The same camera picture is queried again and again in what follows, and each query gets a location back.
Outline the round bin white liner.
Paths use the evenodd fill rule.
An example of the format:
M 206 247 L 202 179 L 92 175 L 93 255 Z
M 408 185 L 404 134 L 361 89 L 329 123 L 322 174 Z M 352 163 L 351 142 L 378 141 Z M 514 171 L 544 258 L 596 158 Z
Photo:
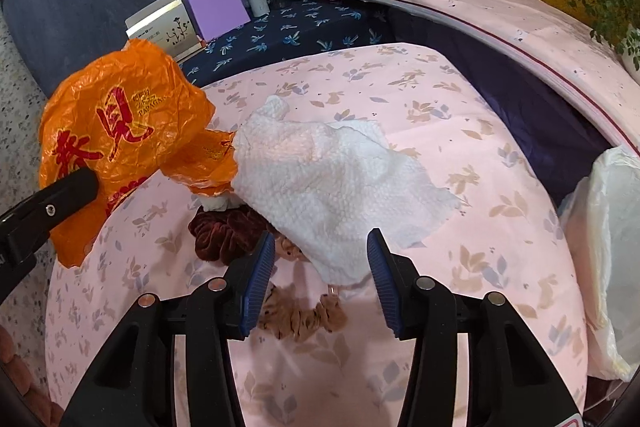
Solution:
M 639 368 L 639 157 L 610 148 L 560 207 L 585 308 L 588 374 L 631 381 Z

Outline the pale pink printed table cover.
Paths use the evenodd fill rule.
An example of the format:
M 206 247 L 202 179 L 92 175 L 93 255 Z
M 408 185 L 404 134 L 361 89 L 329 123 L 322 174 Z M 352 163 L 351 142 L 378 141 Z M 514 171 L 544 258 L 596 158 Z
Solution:
M 541 0 L 362 0 L 462 32 L 517 62 L 613 145 L 639 148 L 640 89 L 589 28 Z

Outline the white gold gift box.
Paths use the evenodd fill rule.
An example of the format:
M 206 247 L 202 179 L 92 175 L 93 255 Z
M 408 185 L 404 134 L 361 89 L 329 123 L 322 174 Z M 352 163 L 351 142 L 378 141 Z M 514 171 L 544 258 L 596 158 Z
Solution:
M 129 39 L 148 40 L 180 63 L 202 49 L 182 0 L 156 0 L 125 20 Z

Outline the navy floral cloth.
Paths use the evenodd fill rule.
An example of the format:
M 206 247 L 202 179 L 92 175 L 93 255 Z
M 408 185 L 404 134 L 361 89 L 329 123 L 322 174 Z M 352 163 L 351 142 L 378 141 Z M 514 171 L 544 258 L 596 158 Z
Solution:
M 184 61 L 198 87 L 311 54 L 393 40 L 386 9 L 359 0 L 293 0 L 207 43 Z

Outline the dark red velvet scrunchie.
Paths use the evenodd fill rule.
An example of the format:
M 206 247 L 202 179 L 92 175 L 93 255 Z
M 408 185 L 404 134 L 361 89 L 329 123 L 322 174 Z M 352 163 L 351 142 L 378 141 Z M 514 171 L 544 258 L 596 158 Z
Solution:
M 188 225 L 195 239 L 195 254 L 203 261 L 231 265 L 250 256 L 265 232 L 274 228 L 250 206 L 224 211 L 201 207 Z

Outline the orange plastic bag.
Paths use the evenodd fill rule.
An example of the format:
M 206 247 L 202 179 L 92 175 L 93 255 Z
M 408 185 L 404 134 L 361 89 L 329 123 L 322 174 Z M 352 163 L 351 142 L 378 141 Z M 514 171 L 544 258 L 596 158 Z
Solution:
M 164 176 L 186 186 L 193 194 L 219 196 L 232 193 L 238 173 L 234 160 L 234 132 L 205 129 L 160 166 Z
M 134 39 L 70 75 L 43 109 L 39 184 L 88 167 L 96 199 L 51 233 L 58 262 L 79 267 L 104 222 L 149 176 L 203 131 L 215 113 L 159 46 Z

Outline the small crumpled white tissue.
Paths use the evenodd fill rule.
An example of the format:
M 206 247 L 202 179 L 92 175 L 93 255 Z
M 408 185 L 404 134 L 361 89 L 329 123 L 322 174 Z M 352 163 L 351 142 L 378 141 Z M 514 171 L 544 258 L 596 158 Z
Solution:
M 198 195 L 198 200 L 205 211 L 215 212 L 239 208 L 245 204 L 242 198 L 231 192 L 224 192 L 216 196 Z

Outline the white paper towel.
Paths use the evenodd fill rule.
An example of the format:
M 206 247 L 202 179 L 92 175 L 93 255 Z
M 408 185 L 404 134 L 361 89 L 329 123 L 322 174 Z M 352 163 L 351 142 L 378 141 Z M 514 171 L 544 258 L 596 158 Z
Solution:
M 235 132 L 239 198 L 294 243 L 322 280 L 352 286 L 369 272 L 366 239 L 420 243 L 459 208 L 416 158 L 391 150 L 374 121 L 288 120 L 271 95 Z

